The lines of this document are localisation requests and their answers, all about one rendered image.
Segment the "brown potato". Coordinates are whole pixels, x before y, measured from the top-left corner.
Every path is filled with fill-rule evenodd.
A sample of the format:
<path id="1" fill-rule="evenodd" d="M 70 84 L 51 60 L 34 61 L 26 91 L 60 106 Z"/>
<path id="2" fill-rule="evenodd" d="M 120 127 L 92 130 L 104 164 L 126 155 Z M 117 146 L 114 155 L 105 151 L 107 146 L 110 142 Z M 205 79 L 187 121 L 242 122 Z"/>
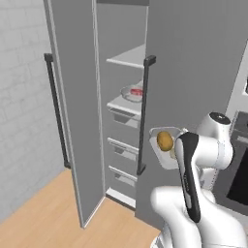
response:
<path id="1" fill-rule="evenodd" d="M 157 143 L 162 151 L 170 151 L 173 148 L 173 139 L 171 134 L 166 131 L 158 133 Z"/>

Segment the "black oven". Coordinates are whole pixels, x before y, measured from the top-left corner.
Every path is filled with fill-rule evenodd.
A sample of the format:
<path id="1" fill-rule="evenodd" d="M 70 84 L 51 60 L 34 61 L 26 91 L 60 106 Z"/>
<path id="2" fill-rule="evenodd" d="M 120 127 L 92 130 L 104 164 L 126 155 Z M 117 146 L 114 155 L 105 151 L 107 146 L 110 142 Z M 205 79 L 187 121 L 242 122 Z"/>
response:
<path id="1" fill-rule="evenodd" d="M 219 204 L 248 216 L 248 112 L 237 113 L 231 143 L 232 163 L 218 173 L 213 193 Z"/>

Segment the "grey freezer door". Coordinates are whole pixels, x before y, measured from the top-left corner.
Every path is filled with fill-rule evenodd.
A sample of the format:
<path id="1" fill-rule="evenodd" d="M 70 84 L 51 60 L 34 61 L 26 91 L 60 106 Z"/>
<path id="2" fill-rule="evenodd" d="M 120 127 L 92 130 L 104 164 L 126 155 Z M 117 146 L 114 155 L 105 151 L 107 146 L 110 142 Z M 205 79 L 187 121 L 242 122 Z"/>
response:
<path id="1" fill-rule="evenodd" d="M 79 224 L 86 227 L 103 201 L 96 0 L 43 0 Z"/>

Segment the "grey freezer drawer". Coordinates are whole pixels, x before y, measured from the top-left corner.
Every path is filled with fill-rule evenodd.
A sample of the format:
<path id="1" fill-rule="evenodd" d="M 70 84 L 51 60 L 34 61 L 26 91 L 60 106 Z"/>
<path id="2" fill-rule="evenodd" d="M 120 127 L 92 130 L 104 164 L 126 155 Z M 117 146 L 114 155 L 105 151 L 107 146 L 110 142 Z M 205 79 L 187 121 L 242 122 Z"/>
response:
<path id="1" fill-rule="evenodd" d="M 140 127 L 140 118 L 137 115 L 119 108 L 110 108 L 109 111 L 115 122 L 137 129 Z"/>
<path id="2" fill-rule="evenodd" d="M 133 161 L 137 160 L 139 150 L 136 147 L 112 138 L 108 138 L 108 143 L 113 146 L 114 152 L 116 154 L 119 154 L 120 156 L 123 156 Z"/>
<path id="3" fill-rule="evenodd" d="M 112 166 L 109 166 L 108 168 L 114 173 L 114 177 L 117 180 L 126 183 L 132 187 L 136 186 L 138 179 L 135 176 Z"/>

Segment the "clear vegetable container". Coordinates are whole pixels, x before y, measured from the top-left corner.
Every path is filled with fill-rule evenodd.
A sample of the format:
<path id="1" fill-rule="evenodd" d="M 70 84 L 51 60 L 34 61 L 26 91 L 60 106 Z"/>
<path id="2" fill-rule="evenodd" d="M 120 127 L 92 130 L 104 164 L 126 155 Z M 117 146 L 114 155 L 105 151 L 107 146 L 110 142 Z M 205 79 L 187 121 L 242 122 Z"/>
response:
<path id="1" fill-rule="evenodd" d="M 157 143 L 157 135 L 159 132 L 166 131 L 169 132 L 173 139 L 173 148 L 175 144 L 175 140 L 182 134 L 187 132 L 187 129 L 179 129 L 176 127 L 157 127 L 152 128 L 149 131 L 149 141 L 155 152 L 161 166 L 166 170 L 175 170 L 178 168 L 176 159 L 171 158 L 170 151 L 162 151 Z"/>

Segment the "grey fridge door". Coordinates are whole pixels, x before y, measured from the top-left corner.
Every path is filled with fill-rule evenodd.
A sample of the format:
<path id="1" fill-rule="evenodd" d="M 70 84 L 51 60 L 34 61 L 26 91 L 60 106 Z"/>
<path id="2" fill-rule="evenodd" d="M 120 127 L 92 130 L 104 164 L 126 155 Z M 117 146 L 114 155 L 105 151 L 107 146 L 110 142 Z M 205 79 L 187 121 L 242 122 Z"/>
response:
<path id="1" fill-rule="evenodd" d="M 248 42 L 248 0 L 150 0 L 146 56 L 149 68 L 136 217 L 160 230 L 152 190 L 179 186 L 179 171 L 161 167 L 149 142 L 154 127 L 197 130 L 212 111 L 224 113 Z"/>

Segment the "white cupboard panel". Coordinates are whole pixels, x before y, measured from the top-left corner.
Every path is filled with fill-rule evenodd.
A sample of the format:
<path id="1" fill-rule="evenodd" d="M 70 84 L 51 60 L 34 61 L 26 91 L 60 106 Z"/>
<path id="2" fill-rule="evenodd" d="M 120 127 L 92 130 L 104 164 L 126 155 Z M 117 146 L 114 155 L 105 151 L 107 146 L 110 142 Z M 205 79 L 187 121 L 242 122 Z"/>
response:
<path id="1" fill-rule="evenodd" d="M 232 94 L 228 103 L 226 116 L 233 120 L 239 110 L 248 111 L 248 94 L 245 92 L 248 78 L 248 42 L 242 55 Z"/>

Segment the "clear meat container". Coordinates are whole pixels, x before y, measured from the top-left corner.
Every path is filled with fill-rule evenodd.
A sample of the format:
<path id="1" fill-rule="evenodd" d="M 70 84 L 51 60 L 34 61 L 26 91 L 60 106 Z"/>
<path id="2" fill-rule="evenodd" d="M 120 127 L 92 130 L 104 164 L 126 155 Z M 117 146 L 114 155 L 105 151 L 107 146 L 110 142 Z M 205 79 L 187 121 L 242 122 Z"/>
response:
<path id="1" fill-rule="evenodd" d="M 120 91 L 121 96 L 127 101 L 139 103 L 142 100 L 142 96 L 135 96 L 132 95 L 130 92 L 131 89 L 135 89 L 135 88 L 142 89 L 142 87 L 139 85 L 129 85 L 121 89 Z"/>

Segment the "grey freezer cabinet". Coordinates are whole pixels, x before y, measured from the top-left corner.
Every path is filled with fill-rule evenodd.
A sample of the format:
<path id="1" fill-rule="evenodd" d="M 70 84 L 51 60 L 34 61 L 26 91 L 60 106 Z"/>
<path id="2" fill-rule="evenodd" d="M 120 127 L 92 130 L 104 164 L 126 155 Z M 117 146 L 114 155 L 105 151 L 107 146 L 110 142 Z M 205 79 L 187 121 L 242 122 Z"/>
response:
<path id="1" fill-rule="evenodd" d="M 126 86 L 142 86 L 143 68 L 113 64 L 107 59 L 145 45 L 147 14 L 148 8 L 140 5 L 136 0 L 97 0 L 106 195 L 131 208 L 136 206 L 136 186 L 132 187 L 117 180 L 109 166 L 138 178 L 138 157 L 133 161 L 116 154 L 108 138 L 139 149 L 140 128 L 115 122 L 107 103 L 121 95 L 121 89 Z"/>

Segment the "white freezer rack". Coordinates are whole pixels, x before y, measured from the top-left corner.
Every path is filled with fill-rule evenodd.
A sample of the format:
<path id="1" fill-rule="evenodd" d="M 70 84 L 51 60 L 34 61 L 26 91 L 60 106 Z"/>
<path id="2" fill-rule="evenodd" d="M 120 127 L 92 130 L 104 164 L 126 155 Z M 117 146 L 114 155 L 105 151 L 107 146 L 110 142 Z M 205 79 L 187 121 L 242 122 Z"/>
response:
<path id="1" fill-rule="evenodd" d="M 109 63 L 134 67 L 138 69 L 143 68 L 143 60 L 145 57 L 145 45 L 137 46 L 114 57 L 108 58 Z"/>
<path id="2" fill-rule="evenodd" d="M 141 116 L 141 103 L 130 102 L 128 100 L 125 100 L 121 95 L 107 103 L 107 106 Z"/>

